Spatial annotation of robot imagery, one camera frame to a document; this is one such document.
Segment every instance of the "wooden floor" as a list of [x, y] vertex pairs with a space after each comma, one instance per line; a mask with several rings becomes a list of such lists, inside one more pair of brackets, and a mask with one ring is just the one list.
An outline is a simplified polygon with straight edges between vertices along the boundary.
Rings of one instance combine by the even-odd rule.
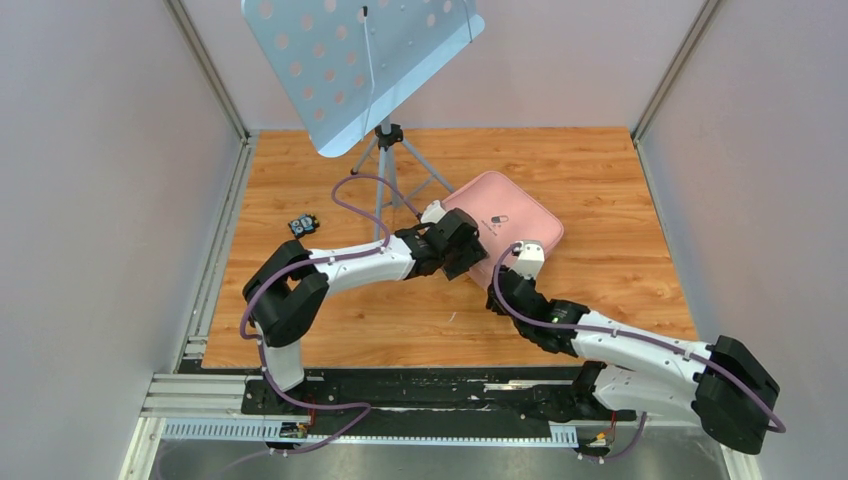
[[[459, 187], [486, 170], [505, 173], [565, 225], [538, 290], [585, 303], [617, 320], [665, 335], [696, 338], [639, 160], [624, 128], [409, 130], [407, 138]], [[268, 256], [292, 238], [287, 222], [314, 213], [315, 248], [370, 240], [372, 225], [336, 206], [331, 187], [363, 146], [322, 158], [303, 132], [263, 133], [236, 228], [203, 365], [258, 365], [256, 346], [238, 336], [241, 289]], [[398, 148], [399, 182], [410, 191], [427, 177]], [[373, 172], [374, 162], [363, 171]], [[447, 193], [434, 182], [415, 199], [423, 209]], [[373, 208], [371, 180], [348, 183], [341, 198]], [[411, 226], [405, 209], [384, 217]], [[520, 338], [506, 317], [484, 308], [470, 279], [436, 274], [371, 285], [328, 299], [303, 338], [307, 366], [552, 365], [573, 363]]]

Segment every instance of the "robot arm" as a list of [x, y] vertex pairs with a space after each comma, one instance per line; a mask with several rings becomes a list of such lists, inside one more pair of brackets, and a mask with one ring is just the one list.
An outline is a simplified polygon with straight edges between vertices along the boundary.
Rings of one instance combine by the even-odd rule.
[[[421, 222], [398, 230], [385, 245], [378, 241], [306, 250], [297, 240], [286, 242], [245, 285], [244, 297], [251, 301], [260, 285], [282, 269], [293, 268], [267, 288], [250, 315], [262, 336], [266, 366], [283, 391], [303, 381], [300, 338], [325, 298], [361, 285], [409, 280], [437, 270], [451, 280], [487, 256], [476, 222], [462, 210], [446, 212], [434, 202]], [[378, 253], [364, 254], [381, 246]], [[548, 300], [536, 292], [535, 279], [544, 263], [542, 246], [525, 241], [514, 253], [517, 258], [512, 265], [501, 267], [497, 274], [508, 308], [499, 301], [494, 285], [489, 287], [486, 307], [510, 315], [519, 334], [545, 351], [590, 360], [575, 382], [585, 389], [579, 397], [592, 402], [590, 407], [644, 411], [699, 424], [730, 448], [759, 453], [769, 418], [727, 378], [693, 360], [709, 359], [729, 371], [771, 409], [779, 387], [744, 345], [728, 337], [719, 337], [712, 345], [664, 337], [621, 324], [579, 303]], [[289, 287], [288, 279], [299, 283]], [[674, 345], [682, 353], [662, 344]]]
[[[521, 242], [516, 251], [514, 265], [526, 263], [522, 257], [538, 263], [539, 252], [532, 242]], [[498, 275], [500, 293], [511, 309], [542, 325], [510, 315], [498, 300], [494, 285], [489, 287], [486, 307], [512, 316], [521, 336], [545, 351], [596, 360], [584, 364], [581, 377], [601, 405], [613, 411], [644, 411], [700, 425], [734, 450], [760, 452], [769, 418], [727, 378], [693, 359], [708, 359], [723, 367], [772, 409], [780, 388], [741, 342], [724, 336], [715, 344], [664, 337], [619, 323], [585, 305], [548, 300], [536, 292], [534, 276], [511, 267], [501, 267]], [[546, 328], [544, 324], [567, 324], [576, 329]], [[683, 353], [662, 344], [673, 345]]]
[[[242, 293], [250, 301], [277, 272], [314, 261], [274, 281], [250, 314], [251, 325], [262, 336], [267, 367], [282, 390], [303, 381], [300, 339], [312, 326], [324, 299], [369, 283], [409, 280], [438, 270], [452, 280], [486, 257], [476, 222], [462, 210], [445, 212], [434, 202], [421, 220], [415, 227], [396, 231], [385, 245], [380, 240], [335, 250], [306, 250], [298, 240], [286, 242], [247, 282]], [[375, 249], [379, 253], [356, 255]], [[289, 287], [289, 279], [299, 283]]]

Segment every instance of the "pink pillow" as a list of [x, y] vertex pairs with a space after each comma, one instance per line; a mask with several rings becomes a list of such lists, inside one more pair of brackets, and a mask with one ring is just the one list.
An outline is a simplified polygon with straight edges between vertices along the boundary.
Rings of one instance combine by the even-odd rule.
[[[489, 256], [468, 275], [484, 289], [492, 282], [495, 262], [511, 243], [536, 240], [545, 256], [562, 239], [562, 222], [500, 172], [485, 172], [442, 201], [444, 209], [461, 208], [477, 221], [480, 243]], [[504, 262], [512, 265], [515, 257]]]

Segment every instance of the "perforated metal plate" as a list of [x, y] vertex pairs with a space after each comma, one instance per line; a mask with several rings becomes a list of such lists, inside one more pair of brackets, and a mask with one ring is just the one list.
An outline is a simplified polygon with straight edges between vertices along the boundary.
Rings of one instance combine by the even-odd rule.
[[350, 150], [484, 27], [475, 0], [243, 0], [242, 13], [327, 157]]

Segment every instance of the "gray wall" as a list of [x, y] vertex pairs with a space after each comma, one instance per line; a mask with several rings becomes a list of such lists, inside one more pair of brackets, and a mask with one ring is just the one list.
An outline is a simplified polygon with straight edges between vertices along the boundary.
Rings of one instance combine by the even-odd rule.
[[[404, 1], [413, 0], [389, 0], [386, 8]], [[241, 2], [183, 3], [247, 126], [302, 128], [242, 18]], [[486, 22], [479, 39], [393, 119], [411, 127], [632, 127], [701, 3], [478, 0]]]
[[237, 142], [161, 1], [0, 10], [0, 478], [111, 479]]
[[700, 333], [782, 387], [767, 480], [844, 476], [846, 20], [842, 0], [727, 2], [645, 142]]

